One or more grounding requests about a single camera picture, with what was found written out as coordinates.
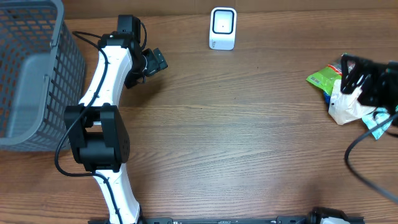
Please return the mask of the teal wrapper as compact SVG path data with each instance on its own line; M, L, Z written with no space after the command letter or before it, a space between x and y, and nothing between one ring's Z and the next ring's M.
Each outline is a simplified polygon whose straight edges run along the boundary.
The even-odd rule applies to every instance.
M385 108L376 108L372 113L369 113L362 117L363 123L367 126L368 129L372 129L377 125L381 124L385 120L390 117L390 114L387 112ZM372 132L373 137L375 140L378 140L385 131L388 130L392 121L386 123L383 127L378 128L377 130Z

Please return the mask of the green snack bag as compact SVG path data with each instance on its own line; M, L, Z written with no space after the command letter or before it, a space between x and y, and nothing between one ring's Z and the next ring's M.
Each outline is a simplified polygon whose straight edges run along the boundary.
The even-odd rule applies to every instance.
M321 70L309 75L306 81L331 96L335 81L341 80L342 75L341 58L337 58Z

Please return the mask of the beige snack bag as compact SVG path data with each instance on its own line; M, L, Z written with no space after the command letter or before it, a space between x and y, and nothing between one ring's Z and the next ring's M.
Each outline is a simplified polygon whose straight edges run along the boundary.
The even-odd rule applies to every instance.
M357 87L351 94L344 94L340 90L341 80L336 80L330 98L328 109L329 115L338 125L344 125L373 112L373 106L364 106L358 101L362 94L360 87Z

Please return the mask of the blue Oreo cookie pack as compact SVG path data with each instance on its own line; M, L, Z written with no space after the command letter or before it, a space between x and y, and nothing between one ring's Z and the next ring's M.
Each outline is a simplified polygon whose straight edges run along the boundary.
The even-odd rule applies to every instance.
M324 97L325 104L326 104L327 108L329 108L331 96L327 92L324 91L323 92L323 97Z

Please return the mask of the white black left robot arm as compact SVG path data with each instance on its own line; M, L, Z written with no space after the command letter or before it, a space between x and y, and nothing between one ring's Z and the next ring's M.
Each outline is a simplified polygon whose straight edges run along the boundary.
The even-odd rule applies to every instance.
M120 15L117 29L99 36L98 64L89 88L77 105L63 115L73 158L93 177L109 211L106 223L145 223L132 192L126 163L130 138L119 112L123 88L143 84L168 67L159 49L146 48L147 31L133 15Z

